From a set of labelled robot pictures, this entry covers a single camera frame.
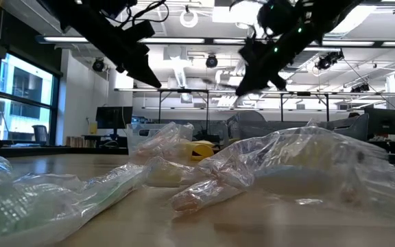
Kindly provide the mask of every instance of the wooden table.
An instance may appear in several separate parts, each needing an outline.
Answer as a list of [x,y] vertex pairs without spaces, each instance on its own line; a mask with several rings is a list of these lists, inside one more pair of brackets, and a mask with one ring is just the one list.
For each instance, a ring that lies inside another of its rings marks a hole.
[[[87,179],[126,156],[64,154],[11,158],[26,172],[77,174]],[[55,246],[395,246],[395,221],[303,207],[269,194],[243,193],[200,212],[174,218],[167,203],[180,189],[142,188]]]

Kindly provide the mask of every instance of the computer monitor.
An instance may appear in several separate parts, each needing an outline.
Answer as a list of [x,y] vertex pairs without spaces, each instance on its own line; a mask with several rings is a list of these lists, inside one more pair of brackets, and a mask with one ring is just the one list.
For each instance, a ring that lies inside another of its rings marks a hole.
[[395,110],[365,108],[370,120],[368,134],[395,134]]
[[132,107],[97,107],[97,115],[95,117],[97,127],[99,129],[113,129],[114,134],[111,137],[116,139],[117,129],[126,128],[126,124],[132,121]]

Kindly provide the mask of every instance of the table surface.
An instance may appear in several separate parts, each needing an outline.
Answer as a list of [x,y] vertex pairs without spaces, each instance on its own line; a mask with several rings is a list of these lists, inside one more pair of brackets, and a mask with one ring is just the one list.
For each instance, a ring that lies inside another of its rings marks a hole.
[[[123,155],[61,154],[10,158],[23,172],[105,174]],[[395,221],[304,207],[247,192],[186,217],[168,199],[180,189],[141,188],[54,246],[395,246]]]

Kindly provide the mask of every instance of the ceiling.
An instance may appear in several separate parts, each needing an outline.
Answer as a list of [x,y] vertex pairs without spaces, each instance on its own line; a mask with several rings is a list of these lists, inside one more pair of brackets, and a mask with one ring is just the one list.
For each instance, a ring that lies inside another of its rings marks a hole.
[[[181,24],[180,15],[184,10],[184,1],[172,3],[167,0],[170,14],[169,18],[164,23],[152,23],[156,31],[156,36],[168,37],[220,37],[220,38],[238,38],[246,37],[247,31],[238,28],[234,23],[214,23],[212,12],[214,1],[201,1],[201,6],[197,2],[191,2],[190,10],[197,12],[198,22],[195,27],[188,28]],[[24,21],[35,30],[44,35],[63,35],[60,31],[60,24],[55,18],[50,16],[36,0],[10,0],[4,1],[3,7],[16,16],[18,19]],[[132,13],[136,13],[145,6],[135,6],[132,8]],[[395,8],[382,7],[377,8],[372,14],[368,16],[363,23],[345,35],[345,39],[357,40],[373,40],[373,39],[394,39],[395,40],[395,15],[392,11]],[[165,8],[160,8],[158,11],[152,11],[145,15],[147,19],[160,20],[166,16]],[[186,14],[185,20],[191,19],[191,14]],[[118,16],[117,20],[125,19],[126,14]],[[66,35],[79,36],[75,30],[70,30]],[[102,54],[92,45],[65,45],[63,48],[69,48],[73,51],[73,55],[87,66],[95,57],[102,56]],[[162,45],[150,45],[149,53],[150,63],[156,76],[161,82],[166,82],[169,78],[174,78],[173,69],[163,66],[163,49]],[[189,54],[198,54],[193,57],[191,67],[184,69],[187,77],[206,77],[214,78],[217,69],[207,69],[204,62],[208,54],[215,54],[219,58],[219,63],[225,67],[235,67],[240,59],[237,54],[239,47],[233,46],[205,46],[196,45],[188,46]],[[382,89],[385,85],[385,75],[393,72],[395,69],[395,49],[343,49],[346,60],[354,68],[359,75],[368,75],[372,86]],[[299,71],[295,73],[290,79],[292,85],[311,84],[312,88],[319,84],[326,87],[327,91],[339,89],[343,84],[354,82],[359,78],[351,67],[345,62],[340,62],[332,67],[329,71],[321,73],[313,70],[313,64],[305,64]]]

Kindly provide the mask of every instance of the office chair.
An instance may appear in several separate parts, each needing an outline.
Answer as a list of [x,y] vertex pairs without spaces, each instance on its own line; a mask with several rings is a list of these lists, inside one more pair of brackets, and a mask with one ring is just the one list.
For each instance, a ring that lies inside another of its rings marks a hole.
[[36,125],[32,126],[32,128],[34,129],[34,139],[36,143],[49,145],[47,127]]

